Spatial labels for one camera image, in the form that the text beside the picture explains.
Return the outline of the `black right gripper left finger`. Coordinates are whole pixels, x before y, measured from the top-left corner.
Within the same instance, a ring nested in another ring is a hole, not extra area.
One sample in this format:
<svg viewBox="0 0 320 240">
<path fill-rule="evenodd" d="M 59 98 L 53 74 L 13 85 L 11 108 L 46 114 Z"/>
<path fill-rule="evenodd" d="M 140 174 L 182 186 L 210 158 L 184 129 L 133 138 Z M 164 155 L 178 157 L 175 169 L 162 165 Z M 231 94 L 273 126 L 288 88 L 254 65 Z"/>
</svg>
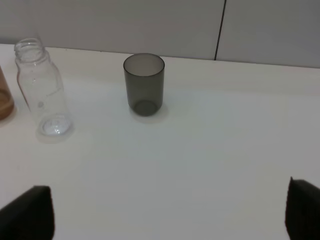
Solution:
<svg viewBox="0 0 320 240">
<path fill-rule="evenodd" d="M 52 240 L 55 213 L 51 188 L 33 186 L 0 209 L 2 240 Z"/>
</svg>

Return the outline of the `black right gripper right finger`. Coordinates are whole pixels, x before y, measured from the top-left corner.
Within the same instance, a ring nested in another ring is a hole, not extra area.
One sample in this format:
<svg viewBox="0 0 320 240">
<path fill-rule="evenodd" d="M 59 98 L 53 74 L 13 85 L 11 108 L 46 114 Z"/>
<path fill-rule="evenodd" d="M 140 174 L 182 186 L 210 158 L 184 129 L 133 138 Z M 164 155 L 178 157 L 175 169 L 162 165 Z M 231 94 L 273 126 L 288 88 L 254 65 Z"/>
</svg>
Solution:
<svg viewBox="0 0 320 240">
<path fill-rule="evenodd" d="M 320 238 L 320 189 L 303 179 L 290 179 L 285 227 L 291 240 Z"/>
</svg>

